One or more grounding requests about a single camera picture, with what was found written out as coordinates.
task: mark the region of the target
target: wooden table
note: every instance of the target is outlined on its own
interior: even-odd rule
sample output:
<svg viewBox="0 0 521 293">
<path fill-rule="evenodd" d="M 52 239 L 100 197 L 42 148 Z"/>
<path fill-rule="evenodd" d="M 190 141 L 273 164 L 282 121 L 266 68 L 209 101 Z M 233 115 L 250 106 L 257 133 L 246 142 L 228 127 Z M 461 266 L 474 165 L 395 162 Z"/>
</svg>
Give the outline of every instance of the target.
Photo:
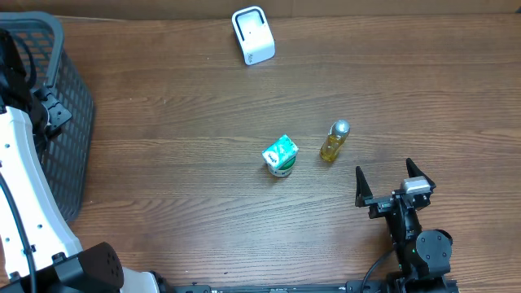
<svg viewBox="0 0 521 293">
<path fill-rule="evenodd" d="M 411 157 L 438 185 L 419 217 L 454 237 L 462 292 L 521 291 L 521 16 L 270 25 L 277 54 L 252 67 L 230 20 L 64 25 L 97 105 L 83 246 L 178 285 L 362 278 L 390 239 L 354 206 L 355 167 L 386 195 Z M 352 132 L 327 164 L 339 118 Z M 300 153 L 276 179 L 261 152 L 283 133 Z"/>
</svg>

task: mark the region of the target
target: silver bottle cap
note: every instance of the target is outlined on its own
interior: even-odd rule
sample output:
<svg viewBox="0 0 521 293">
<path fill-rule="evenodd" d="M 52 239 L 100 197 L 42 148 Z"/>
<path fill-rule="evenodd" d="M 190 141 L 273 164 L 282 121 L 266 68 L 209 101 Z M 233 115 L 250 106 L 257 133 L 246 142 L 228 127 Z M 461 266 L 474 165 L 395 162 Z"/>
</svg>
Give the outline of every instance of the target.
<svg viewBox="0 0 521 293">
<path fill-rule="evenodd" d="M 337 135 L 343 138 L 344 136 L 347 136 L 349 134 L 349 131 L 351 130 L 351 127 L 349 126 L 349 122 L 347 122 L 344 119 L 340 119 L 336 121 L 329 130 L 329 135 Z"/>
</svg>

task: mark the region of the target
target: black bracket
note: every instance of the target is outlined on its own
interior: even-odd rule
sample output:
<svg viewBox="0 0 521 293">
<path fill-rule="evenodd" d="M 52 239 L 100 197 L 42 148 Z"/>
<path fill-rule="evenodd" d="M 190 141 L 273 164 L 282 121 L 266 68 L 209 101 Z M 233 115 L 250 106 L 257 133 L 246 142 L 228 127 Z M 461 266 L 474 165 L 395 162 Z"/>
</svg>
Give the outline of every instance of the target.
<svg viewBox="0 0 521 293">
<path fill-rule="evenodd" d="M 56 96 L 45 86 L 34 92 L 34 95 L 42 102 L 43 107 L 47 109 L 49 114 L 46 135 L 52 138 L 59 133 L 59 129 L 72 119 L 72 114 Z"/>
<path fill-rule="evenodd" d="M 355 205 L 359 208 L 367 206 L 366 202 L 373 199 L 373 192 L 367 184 L 366 177 L 361 171 L 360 166 L 357 166 L 357 195 L 355 197 Z"/>
<path fill-rule="evenodd" d="M 194 285 L 194 286 L 175 286 L 173 288 L 174 293 L 211 293 L 212 289 L 206 285 Z"/>
<path fill-rule="evenodd" d="M 348 281 L 345 284 L 346 293 L 360 293 L 360 286 L 362 281 Z M 367 281 L 364 293 L 383 293 L 383 286 L 385 284 L 380 281 Z"/>
</svg>

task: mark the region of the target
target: basket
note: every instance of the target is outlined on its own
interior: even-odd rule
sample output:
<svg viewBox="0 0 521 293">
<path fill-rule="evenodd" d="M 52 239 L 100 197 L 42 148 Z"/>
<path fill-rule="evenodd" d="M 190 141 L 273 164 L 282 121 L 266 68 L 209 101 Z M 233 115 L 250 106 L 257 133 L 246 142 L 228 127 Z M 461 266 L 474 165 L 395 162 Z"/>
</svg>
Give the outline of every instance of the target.
<svg viewBox="0 0 521 293">
<path fill-rule="evenodd" d="M 0 13 L 0 28 L 24 39 L 37 69 L 35 89 L 46 87 L 72 114 L 61 134 L 38 153 L 42 169 L 66 221 L 80 211 L 94 122 L 94 103 L 89 89 L 63 50 L 61 23 L 44 12 Z M 20 57 L 30 71 L 28 55 Z"/>
</svg>

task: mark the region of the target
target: green and white carton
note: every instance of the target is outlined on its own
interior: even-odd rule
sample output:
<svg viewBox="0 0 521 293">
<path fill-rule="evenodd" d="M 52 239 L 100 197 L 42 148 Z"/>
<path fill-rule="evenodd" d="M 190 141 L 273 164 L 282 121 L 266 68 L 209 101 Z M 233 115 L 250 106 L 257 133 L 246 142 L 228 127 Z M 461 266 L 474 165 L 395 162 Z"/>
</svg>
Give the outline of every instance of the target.
<svg viewBox="0 0 521 293">
<path fill-rule="evenodd" d="M 268 170 L 274 176 L 285 177 L 293 171 L 299 147 L 286 135 L 262 152 Z"/>
</svg>

